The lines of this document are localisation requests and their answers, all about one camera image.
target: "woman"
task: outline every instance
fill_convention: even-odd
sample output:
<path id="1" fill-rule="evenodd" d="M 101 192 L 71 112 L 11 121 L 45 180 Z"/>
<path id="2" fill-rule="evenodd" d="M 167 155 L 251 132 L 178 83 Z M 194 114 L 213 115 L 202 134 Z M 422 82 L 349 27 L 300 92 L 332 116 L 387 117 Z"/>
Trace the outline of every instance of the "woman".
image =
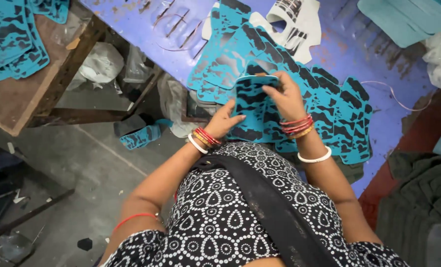
<path id="1" fill-rule="evenodd" d="M 367 224 L 351 186 L 330 158 L 330 149 L 312 121 L 307 123 L 298 85 L 284 72 L 274 75 L 283 93 L 266 86 L 263 90 L 282 117 L 292 122 L 284 130 L 297 137 L 309 184 L 300 181 L 288 161 L 255 143 L 220 145 L 204 157 L 208 161 L 200 163 L 208 145 L 245 119 L 230 117 L 235 106 L 230 100 L 214 115 L 204 135 L 198 131 L 197 138 L 190 136 L 191 143 L 127 198 L 102 266 L 407 265 L 382 245 Z M 211 162 L 218 159 L 228 164 Z M 235 166 L 244 173 L 239 174 Z M 265 192 L 263 198 L 255 195 L 257 189 Z M 154 215 L 175 193 L 165 228 Z M 277 202 L 272 208 L 269 201 Z M 278 220 L 272 224 L 271 219 Z"/>

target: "purple worktable surface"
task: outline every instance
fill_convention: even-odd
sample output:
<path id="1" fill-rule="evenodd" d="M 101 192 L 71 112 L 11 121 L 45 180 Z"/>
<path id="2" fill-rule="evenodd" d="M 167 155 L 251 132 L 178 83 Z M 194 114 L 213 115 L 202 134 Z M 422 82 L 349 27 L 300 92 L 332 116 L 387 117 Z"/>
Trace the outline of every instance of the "purple worktable surface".
<path id="1" fill-rule="evenodd" d="M 113 30 L 140 47 L 153 62 L 183 85 L 195 66 L 205 44 L 198 23 L 207 17 L 215 0 L 81 0 Z M 242 0 L 265 16 L 274 0 Z M 394 88 L 396 97 L 406 106 L 436 89 L 429 82 L 426 64 L 419 56 L 420 47 L 403 50 L 357 9 L 357 0 L 321 0 L 321 44 L 311 48 L 313 64 L 320 64 L 342 82 L 348 76 L 359 81 L 380 81 Z M 171 15 L 153 24 L 163 14 Z M 184 51 L 167 51 L 180 49 Z M 356 196 L 365 190 L 387 155 L 402 136 L 402 119 L 411 112 L 402 108 L 390 89 L 377 84 L 364 85 L 370 95 L 374 114 L 370 123 L 373 157 L 364 164 L 364 177 L 352 185 Z"/>

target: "wooden table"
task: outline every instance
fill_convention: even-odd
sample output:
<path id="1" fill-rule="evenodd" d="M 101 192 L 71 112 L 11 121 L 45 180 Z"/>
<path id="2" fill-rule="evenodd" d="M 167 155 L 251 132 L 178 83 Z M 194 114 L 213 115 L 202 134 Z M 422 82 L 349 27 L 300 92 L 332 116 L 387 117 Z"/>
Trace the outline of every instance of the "wooden table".
<path id="1" fill-rule="evenodd" d="M 81 23 L 84 12 L 72 5 L 65 25 L 35 15 L 51 63 L 28 78 L 0 82 L 0 128 L 17 136 L 25 127 L 113 122 L 127 115 L 126 111 L 55 108 L 107 28 L 96 16 Z M 66 31 L 74 32 L 73 37 L 68 39 Z"/>

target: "gray floor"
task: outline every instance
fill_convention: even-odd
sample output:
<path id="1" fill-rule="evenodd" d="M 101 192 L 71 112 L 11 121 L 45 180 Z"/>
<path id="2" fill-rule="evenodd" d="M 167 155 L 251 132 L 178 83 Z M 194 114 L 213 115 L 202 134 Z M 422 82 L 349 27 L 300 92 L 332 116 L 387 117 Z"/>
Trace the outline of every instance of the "gray floor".
<path id="1" fill-rule="evenodd" d="M 153 105 L 148 110 L 159 105 L 156 99 L 146 102 Z M 59 104 L 119 110 L 126 110 L 128 105 L 112 91 L 66 92 Z M 12 142 L 32 167 L 49 177 L 42 181 L 40 177 L 26 177 L 20 196 L 31 199 L 25 209 L 24 202 L 12 204 L 4 221 L 56 196 L 61 190 L 54 183 L 76 188 L 68 200 L 15 229 L 31 241 L 42 229 L 34 242 L 35 254 L 22 266 L 92 266 L 105 249 L 105 238 L 115 227 L 124 197 L 185 142 L 169 129 L 163 130 L 160 139 L 133 151 L 114 136 L 112 123 L 25 129 L 16 138 L 0 130 L 0 147 L 7 149 L 7 142 Z M 77 241 L 84 238 L 93 240 L 93 249 L 88 252 L 77 248 Z"/>

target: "black and white printed dress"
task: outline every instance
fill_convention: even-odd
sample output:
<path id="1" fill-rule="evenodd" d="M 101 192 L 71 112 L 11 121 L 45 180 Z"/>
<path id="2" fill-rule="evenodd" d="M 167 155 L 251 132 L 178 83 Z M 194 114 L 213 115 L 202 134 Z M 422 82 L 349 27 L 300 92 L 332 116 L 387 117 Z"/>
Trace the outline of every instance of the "black and white printed dress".
<path id="1" fill-rule="evenodd" d="M 227 143 L 212 153 L 234 156 L 253 166 L 291 201 L 311 225 L 337 266 L 407 264 L 391 249 L 370 242 L 346 243 L 331 199 L 298 179 L 288 161 L 259 144 Z M 145 230 L 120 244 L 104 267 L 243 266 L 279 256 L 272 240 L 250 211 L 235 181 L 224 169 L 189 173 L 182 181 L 167 223 L 167 233 Z"/>

